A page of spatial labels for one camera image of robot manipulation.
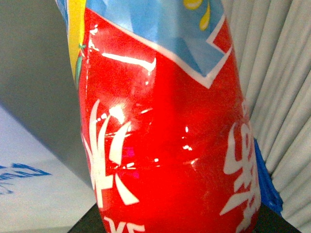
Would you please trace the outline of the black blue-taped right gripper right finger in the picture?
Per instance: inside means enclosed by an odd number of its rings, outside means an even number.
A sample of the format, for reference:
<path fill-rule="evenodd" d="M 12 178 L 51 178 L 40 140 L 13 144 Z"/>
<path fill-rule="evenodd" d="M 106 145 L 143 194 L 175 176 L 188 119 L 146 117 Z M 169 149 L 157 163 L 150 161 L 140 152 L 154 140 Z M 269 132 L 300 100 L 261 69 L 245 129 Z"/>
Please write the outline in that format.
<path fill-rule="evenodd" d="M 259 218 L 253 230 L 255 233 L 298 233 L 299 230 L 287 222 L 281 215 L 283 200 L 275 189 L 257 140 L 254 141 L 258 165 L 261 207 Z"/>

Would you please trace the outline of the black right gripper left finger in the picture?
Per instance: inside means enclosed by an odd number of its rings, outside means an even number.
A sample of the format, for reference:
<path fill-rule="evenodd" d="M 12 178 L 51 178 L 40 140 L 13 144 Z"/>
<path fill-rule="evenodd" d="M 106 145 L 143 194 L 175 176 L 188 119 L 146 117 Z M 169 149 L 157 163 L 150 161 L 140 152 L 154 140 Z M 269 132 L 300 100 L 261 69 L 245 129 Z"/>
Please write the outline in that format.
<path fill-rule="evenodd" d="M 94 204 L 68 233 L 106 233 L 97 204 Z"/>

